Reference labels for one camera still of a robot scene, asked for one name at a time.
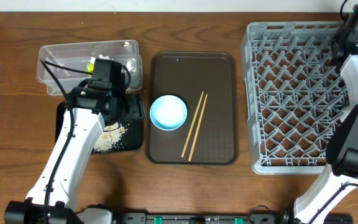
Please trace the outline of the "yellow snack wrapper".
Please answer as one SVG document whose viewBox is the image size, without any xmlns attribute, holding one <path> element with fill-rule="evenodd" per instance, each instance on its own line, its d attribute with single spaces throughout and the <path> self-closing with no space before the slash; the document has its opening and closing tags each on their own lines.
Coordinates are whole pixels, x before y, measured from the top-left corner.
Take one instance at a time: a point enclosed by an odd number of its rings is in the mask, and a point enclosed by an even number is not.
<svg viewBox="0 0 358 224">
<path fill-rule="evenodd" d="M 93 73 L 93 70 L 94 70 L 94 64 L 93 63 L 88 63 L 86 65 L 86 72 Z"/>
</svg>

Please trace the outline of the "white rice pile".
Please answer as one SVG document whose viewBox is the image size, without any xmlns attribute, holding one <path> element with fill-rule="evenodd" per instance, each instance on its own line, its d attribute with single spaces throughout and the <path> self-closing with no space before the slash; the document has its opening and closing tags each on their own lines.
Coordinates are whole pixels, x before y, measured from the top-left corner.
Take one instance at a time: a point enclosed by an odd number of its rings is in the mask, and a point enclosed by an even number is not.
<svg viewBox="0 0 358 224">
<path fill-rule="evenodd" d="M 106 154 L 114 152 L 119 146 L 123 146 L 121 142 L 123 135 L 127 132 L 127 128 L 122 123 L 114 123 L 106 126 L 102 135 L 96 141 L 92 154 Z"/>
</svg>

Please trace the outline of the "light blue bowl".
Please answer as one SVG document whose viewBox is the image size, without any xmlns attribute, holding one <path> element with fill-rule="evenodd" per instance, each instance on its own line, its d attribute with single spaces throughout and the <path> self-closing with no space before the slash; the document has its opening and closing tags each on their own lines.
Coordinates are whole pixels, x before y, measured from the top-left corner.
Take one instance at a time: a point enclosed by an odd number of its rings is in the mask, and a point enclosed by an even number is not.
<svg viewBox="0 0 358 224">
<path fill-rule="evenodd" d="M 149 111 L 152 124 L 163 131 L 178 129 L 186 121 L 187 115 L 185 102 L 174 95 L 163 95 L 157 98 Z"/>
</svg>

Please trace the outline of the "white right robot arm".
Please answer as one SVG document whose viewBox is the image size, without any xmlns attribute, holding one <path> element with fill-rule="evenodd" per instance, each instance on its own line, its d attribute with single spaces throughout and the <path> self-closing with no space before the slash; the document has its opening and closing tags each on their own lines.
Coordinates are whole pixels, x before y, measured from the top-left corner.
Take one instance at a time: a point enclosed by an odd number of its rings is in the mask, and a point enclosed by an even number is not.
<svg viewBox="0 0 358 224">
<path fill-rule="evenodd" d="M 333 64 L 346 84 L 349 106 L 344 108 L 341 125 L 329 139 L 322 173 L 293 202 L 283 223 L 352 223 L 351 217 L 328 216 L 358 188 L 358 4 L 342 19 L 344 24 L 334 36 Z"/>
</svg>

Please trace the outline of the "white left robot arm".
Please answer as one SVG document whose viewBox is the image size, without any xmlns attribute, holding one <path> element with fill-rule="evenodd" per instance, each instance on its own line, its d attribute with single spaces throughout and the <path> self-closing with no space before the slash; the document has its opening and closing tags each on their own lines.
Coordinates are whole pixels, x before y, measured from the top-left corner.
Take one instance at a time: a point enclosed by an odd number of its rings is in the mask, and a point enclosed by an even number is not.
<svg viewBox="0 0 358 224">
<path fill-rule="evenodd" d="M 62 90 L 65 113 L 60 134 L 36 184 L 23 202 L 11 200 L 5 223 L 117 223 L 114 212 L 94 205 L 77 213 L 78 189 L 91 152 L 106 126 L 145 116 L 136 93 L 127 94 L 131 75 L 119 62 L 96 59 L 89 78 Z"/>
</svg>

